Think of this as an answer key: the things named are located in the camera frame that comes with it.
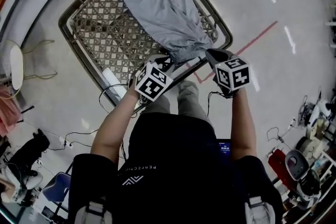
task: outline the gray cloth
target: gray cloth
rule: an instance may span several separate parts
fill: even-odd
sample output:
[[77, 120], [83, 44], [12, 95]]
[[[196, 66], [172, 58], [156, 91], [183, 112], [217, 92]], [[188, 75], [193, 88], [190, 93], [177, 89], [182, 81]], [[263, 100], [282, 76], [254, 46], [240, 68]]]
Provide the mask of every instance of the gray cloth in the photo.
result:
[[[198, 88], [196, 84], [186, 80], [181, 82], [178, 88], [180, 92], [177, 97], [179, 115], [197, 118], [211, 124], [208, 116], [198, 102]], [[141, 114], [154, 112], [170, 113], [170, 103], [167, 97], [163, 95], [160, 96], [154, 102], [146, 106]]]
[[193, 0], [124, 0], [146, 32], [175, 64], [204, 57], [213, 42], [204, 32]]

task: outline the black and white cube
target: black and white cube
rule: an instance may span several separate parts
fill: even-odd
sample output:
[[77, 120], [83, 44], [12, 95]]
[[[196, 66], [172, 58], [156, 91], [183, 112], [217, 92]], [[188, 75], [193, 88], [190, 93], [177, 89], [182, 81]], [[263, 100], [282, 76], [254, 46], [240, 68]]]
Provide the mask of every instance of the black and white cube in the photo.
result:
[[172, 82], [170, 77], [148, 62], [137, 77], [135, 90], [155, 101]]
[[235, 58], [216, 65], [218, 83], [235, 91], [250, 83], [249, 64], [242, 58]]

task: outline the person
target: person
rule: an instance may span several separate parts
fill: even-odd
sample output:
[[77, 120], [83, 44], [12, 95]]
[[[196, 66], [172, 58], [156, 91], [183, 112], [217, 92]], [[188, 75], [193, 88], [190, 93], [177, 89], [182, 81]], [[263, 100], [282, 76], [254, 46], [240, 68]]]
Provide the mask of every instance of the person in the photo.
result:
[[10, 172], [6, 168], [1, 170], [0, 190], [3, 202], [21, 201], [21, 196], [27, 189], [26, 183], [29, 182], [31, 177], [37, 176], [37, 172], [32, 170], [32, 165], [41, 157], [42, 152], [49, 147], [50, 142], [40, 129], [38, 129], [37, 134], [33, 134], [33, 137], [6, 164], [17, 181], [10, 181], [11, 177], [7, 174]]
[[83, 212], [97, 205], [113, 223], [248, 223], [255, 217], [252, 198], [273, 210], [271, 223], [281, 223], [280, 194], [257, 158], [246, 90], [232, 99], [228, 162], [198, 103], [196, 84], [183, 81], [178, 88], [179, 114], [170, 114], [163, 95], [150, 103], [134, 126], [129, 157], [118, 170], [120, 145], [139, 99], [134, 83], [128, 89], [100, 126], [91, 153], [73, 160], [69, 223], [98, 223], [81, 222], [87, 216]]

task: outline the floor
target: floor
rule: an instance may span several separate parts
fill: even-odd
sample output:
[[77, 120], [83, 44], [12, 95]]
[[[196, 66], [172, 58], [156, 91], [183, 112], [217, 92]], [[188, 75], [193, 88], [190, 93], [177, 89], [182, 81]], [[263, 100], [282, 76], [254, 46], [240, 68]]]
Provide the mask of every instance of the floor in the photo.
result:
[[[50, 148], [62, 145], [59, 136], [70, 132], [90, 133], [96, 130], [106, 117], [98, 103], [100, 91], [86, 74], [69, 48], [58, 28], [58, 19], [74, 0], [51, 0], [34, 29], [26, 47], [42, 39], [53, 39], [54, 44], [38, 48], [26, 59], [27, 73], [47, 74], [58, 72], [50, 80], [27, 80], [22, 94], [28, 105], [35, 108], [24, 114], [24, 123], [17, 124], [8, 136], [17, 150], [38, 127], [45, 130], [51, 141]], [[210, 0], [228, 28], [234, 42], [232, 52], [239, 52], [253, 68], [253, 83], [247, 87], [250, 109], [257, 131], [258, 156], [265, 164], [271, 178], [275, 174], [267, 165], [267, 153], [275, 146], [285, 148], [276, 140], [268, 141], [266, 132], [277, 126], [283, 134], [291, 120], [297, 118], [304, 95], [315, 102], [318, 89], [329, 98], [335, 82], [334, 51], [328, 46], [330, 30], [323, 22], [331, 17], [328, 8], [331, 0]], [[207, 110], [207, 96], [216, 91], [209, 66], [191, 75], [190, 80], [199, 87], [199, 102]], [[167, 93], [172, 113], [177, 112], [174, 90]], [[103, 105], [112, 110], [105, 98]], [[231, 101], [214, 95], [211, 99], [209, 118], [218, 138], [230, 137]], [[137, 119], [132, 119], [125, 136], [125, 147]], [[285, 137], [289, 147], [305, 134], [298, 128]], [[72, 134], [69, 141], [91, 145], [91, 135]], [[43, 185], [54, 174], [65, 171], [75, 155], [88, 153], [90, 148], [74, 144], [63, 151], [47, 150], [36, 169], [44, 175]]]

